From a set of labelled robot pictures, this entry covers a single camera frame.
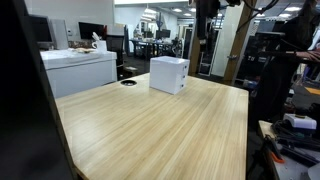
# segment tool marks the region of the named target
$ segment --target wall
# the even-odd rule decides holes
[[[115,4],[145,4],[145,3],[167,3],[188,2],[188,0],[115,0]]]
[[[234,37],[238,28],[240,16],[243,9],[242,3],[240,6],[228,7],[225,13],[222,30],[217,47],[217,53],[213,57],[214,63],[211,74],[216,76],[224,76],[228,64],[227,56],[230,55]]]
[[[171,30],[170,39],[174,39],[178,36],[178,17],[172,14],[168,14],[165,12],[161,12],[161,16],[163,16],[163,25],[161,29],[169,29]]]
[[[81,40],[78,22],[114,23],[113,0],[25,0],[29,14],[64,19],[73,35],[68,40]]]
[[[115,23],[126,24],[128,26],[129,39],[133,38],[133,31],[140,22],[140,18],[145,11],[145,7],[115,7]],[[133,52],[133,44],[129,43],[130,52]]]

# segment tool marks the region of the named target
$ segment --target white counter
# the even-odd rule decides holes
[[[114,52],[56,50],[41,52],[41,57],[55,98],[117,81]]]

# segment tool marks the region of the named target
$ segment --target person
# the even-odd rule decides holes
[[[249,127],[256,129],[259,120],[269,120],[280,114],[290,90],[291,79],[301,62],[298,58],[320,62],[320,52],[307,51],[320,22],[316,5],[316,0],[306,0],[298,16],[281,27],[280,32],[286,35],[277,51],[282,52],[283,56],[275,56],[270,60],[261,74],[249,105]]]

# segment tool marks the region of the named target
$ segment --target fluorescent light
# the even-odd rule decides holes
[[[279,17],[289,17],[291,14],[280,14]]]
[[[145,18],[145,17],[141,17],[141,19],[143,19],[143,20],[147,20],[147,21],[151,21],[151,19],[149,19],[149,18]]]
[[[151,4],[168,2],[188,2],[188,0],[114,0],[114,4]]]
[[[174,8],[174,9],[172,9],[172,11],[175,11],[175,12],[182,12],[182,10],[181,10],[181,9],[178,9],[178,8]]]
[[[154,10],[148,9],[148,8],[146,10],[144,10],[144,12],[151,13],[151,14],[156,14],[157,13],[157,11],[154,11]]]
[[[288,7],[288,8],[285,9],[285,11],[291,11],[291,12],[292,11],[300,11],[300,9],[301,8],[299,8],[299,7]]]
[[[149,15],[149,14],[143,14],[142,17],[147,17],[147,18],[151,18],[151,19],[155,19],[156,18],[156,16]]]

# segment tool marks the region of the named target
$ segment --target white box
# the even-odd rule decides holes
[[[162,56],[150,61],[150,87],[170,94],[186,87],[189,60]]]

